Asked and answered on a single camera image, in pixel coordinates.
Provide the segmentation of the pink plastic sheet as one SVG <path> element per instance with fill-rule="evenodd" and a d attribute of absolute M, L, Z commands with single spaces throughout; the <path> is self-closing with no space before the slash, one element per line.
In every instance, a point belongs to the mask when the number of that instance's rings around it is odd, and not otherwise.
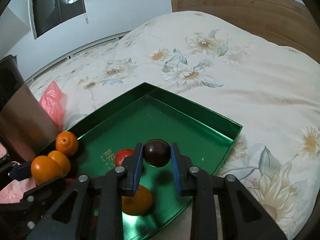
<path fill-rule="evenodd" d="M 63 130 L 63 119 L 66 112 L 66 95 L 55 81 L 52 81 L 40 98 L 40 106 L 53 120 L 59 132 Z M 13 180 L 1 190 L 1 204 L 18 203 L 25 192 L 36 186 L 33 178 L 22 181 Z"/>

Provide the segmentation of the dark plum back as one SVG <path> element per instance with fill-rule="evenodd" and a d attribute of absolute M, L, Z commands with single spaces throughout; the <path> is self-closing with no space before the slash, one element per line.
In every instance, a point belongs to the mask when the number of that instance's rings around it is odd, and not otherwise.
<path fill-rule="evenodd" d="M 170 146 L 161 139 L 149 140 L 143 146 L 143 158 L 151 166 L 163 167 L 170 161 Z"/>

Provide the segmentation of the large orange front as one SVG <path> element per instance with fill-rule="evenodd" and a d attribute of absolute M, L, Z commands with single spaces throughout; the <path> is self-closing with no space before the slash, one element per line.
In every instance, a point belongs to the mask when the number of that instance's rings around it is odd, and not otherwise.
<path fill-rule="evenodd" d="M 51 151 L 48 154 L 48 157 L 55 161 L 61 167 L 64 177 L 70 172 L 71 162 L 68 157 L 61 151 Z"/>

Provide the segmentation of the small orange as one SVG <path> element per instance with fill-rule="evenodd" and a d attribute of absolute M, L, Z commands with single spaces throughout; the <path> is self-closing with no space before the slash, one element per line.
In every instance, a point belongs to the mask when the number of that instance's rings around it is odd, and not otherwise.
<path fill-rule="evenodd" d="M 144 186 L 139 185 L 133 197 L 122 196 L 122 211 L 131 216 L 145 215 L 153 205 L 151 192 Z"/>

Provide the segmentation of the dark window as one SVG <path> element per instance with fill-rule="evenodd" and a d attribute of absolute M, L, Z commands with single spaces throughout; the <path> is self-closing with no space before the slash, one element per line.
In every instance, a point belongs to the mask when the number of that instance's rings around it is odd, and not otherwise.
<path fill-rule="evenodd" d="M 35 38 L 86 13 L 85 0 L 30 0 L 30 7 Z"/>

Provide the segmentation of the floral bed duvet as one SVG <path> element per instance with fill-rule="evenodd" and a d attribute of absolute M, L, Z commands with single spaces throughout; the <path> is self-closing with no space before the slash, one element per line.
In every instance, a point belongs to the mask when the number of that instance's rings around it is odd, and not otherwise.
<path fill-rule="evenodd" d="M 219 175 L 233 174 L 288 239 L 297 239 L 319 192 L 319 64 L 203 12 L 159 16 L 121 40 L 39 77 L 67 96 L 65 128 L 148 82 L 243 128 Z"/>

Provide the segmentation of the orange back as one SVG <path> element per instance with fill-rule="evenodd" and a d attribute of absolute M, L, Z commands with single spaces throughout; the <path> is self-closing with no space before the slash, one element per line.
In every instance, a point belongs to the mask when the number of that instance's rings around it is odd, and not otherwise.
<path fill-rule="evenodd" d="M 73 156 L 78 150 L 78 140 L 76 136 L 69 132 L 61 132 L 57 135 L 55 140 L 55 148 L 66 156 Z"/>

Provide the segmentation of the white bed frame rail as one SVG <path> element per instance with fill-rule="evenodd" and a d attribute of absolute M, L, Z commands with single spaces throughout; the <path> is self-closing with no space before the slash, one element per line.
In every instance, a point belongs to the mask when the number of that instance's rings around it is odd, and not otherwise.
<path fill-rule="evenodd" d="M 90 42 L 86 45 L 80 46 L 79 48 L 76 48 L 75 50 L 72 50 L 72 51 L 68 52 L 67 54 L 62 55 L 61 57 L 59 57 L 59 58 L 55 59 L 54 61 L 45 65 L 43 68 L 38 70 L 35 74 L 30 76 L 28 79 L 26 79 L 25 83 L 27 84 L 28 87 L 30 87 L 35 82 L 35 80 L 38 79 L 41 75 L 47 73 L 48 71 L 50 71 L 54 67 L 62 64 L 63 62 L 71 60 L 74 57 L 76 57 L 77 55 L 82 54 L 82 53 L 86 53 L 89 50 L 98 48 L 100 46 L 105 46 L 109 43 L 117 42 L 128 33 L 129 33 L 129 31 L 118 33 L 116 35 L 104 37 L 104 38 L 98 39 L 96 41 Z"/>

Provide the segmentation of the large red apple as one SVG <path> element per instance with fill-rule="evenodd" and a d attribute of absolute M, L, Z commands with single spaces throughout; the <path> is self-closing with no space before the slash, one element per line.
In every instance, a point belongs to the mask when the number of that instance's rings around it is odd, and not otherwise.
<path fill-rule="evenodd" d="M 117 153 L 116 153 L 116 156 L 115 156 L 115 159 L 114 159 L 114 163 L 116 166 L 121 166 L 124 159 L 126 157 L 129 157 L 131 155 L 134 154 L 134 150 L 132 149 L 123 149 L 123 150 L 119 150 Z"/>

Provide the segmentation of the wooden headboard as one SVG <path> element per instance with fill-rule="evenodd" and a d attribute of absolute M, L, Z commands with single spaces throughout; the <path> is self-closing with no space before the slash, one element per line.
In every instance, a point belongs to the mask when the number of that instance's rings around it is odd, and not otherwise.
<path fill-rule="evenodd" d="M 295 0 L 172 0 L 171 7 L 173 12 L 216 16 L 319 61 L 319 27 L 307 7 Z"/>

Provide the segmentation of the black and copper canister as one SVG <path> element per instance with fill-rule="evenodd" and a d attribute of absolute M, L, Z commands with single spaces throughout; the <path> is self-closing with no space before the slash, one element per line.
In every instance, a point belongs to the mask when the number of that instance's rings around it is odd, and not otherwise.
<path fill-rule="evenodd" d="M 32 161 L 58 128 L 26 85 L 15 56 L 1 59 L 1 144 L 18 162 Z"/>

